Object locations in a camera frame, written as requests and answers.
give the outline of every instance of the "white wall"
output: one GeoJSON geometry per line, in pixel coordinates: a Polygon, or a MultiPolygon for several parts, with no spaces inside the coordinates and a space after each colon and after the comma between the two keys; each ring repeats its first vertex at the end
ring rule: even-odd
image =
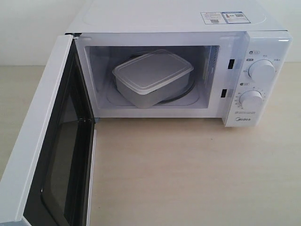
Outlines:
{"type": "MultiPolygon", "coordinates": [[[[301,61],[299,0],[259,0],[294,37],[287,61],[301,61]]],[[[1,0],[0,65],[45,65],[85,0],[1,0]]]]}

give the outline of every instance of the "rectangular container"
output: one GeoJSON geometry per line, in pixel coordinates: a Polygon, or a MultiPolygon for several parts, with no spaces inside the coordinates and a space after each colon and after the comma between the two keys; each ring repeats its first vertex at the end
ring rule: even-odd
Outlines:
{"type": "Polygon", "coordinates": [[[193,66],[160,49],[129,60],[113,70],[118,91],[138,108],[149,108],[183,90],[193,66]]]}

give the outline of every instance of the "microwave door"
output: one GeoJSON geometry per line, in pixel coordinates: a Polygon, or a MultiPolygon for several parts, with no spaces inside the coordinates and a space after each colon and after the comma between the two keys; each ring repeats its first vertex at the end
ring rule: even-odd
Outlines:
{"type": "Polygon", "coordinates": [[[73,36],[59,36],[0,182],[0,223],[87,224],[94,123],[73,36]]]}

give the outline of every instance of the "power level knob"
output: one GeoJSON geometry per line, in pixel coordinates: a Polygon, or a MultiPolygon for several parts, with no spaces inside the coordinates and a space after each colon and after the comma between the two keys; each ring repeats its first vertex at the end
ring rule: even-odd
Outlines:
{"type": "Polygon", "coordinates": [[[255,90],[243,93],[239,98],[239,103],[243,109],[248,111],[258,111],[263,103],[261,93],[255,90]]]}
{"type": "Polygon", "coordinates": [[[259,60],[249,68],[249,76],[259,84],[273,81],[276,75],[274,65],[269,60],[259,60]]]}

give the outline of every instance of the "label sticker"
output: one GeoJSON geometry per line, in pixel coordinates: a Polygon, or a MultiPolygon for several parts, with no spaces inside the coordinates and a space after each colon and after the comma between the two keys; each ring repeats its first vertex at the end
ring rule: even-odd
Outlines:
{"type": "Polygon", "coordinates": [[[221,12],[204,12],[201,13],[205,24],[226,24],[226,20],[221,12]]]}
{"type": "Polygon", "coordinates": [[[250,24],[251,22],[243,12],[222,12],[222,16],[228,24],[250,24]]]}

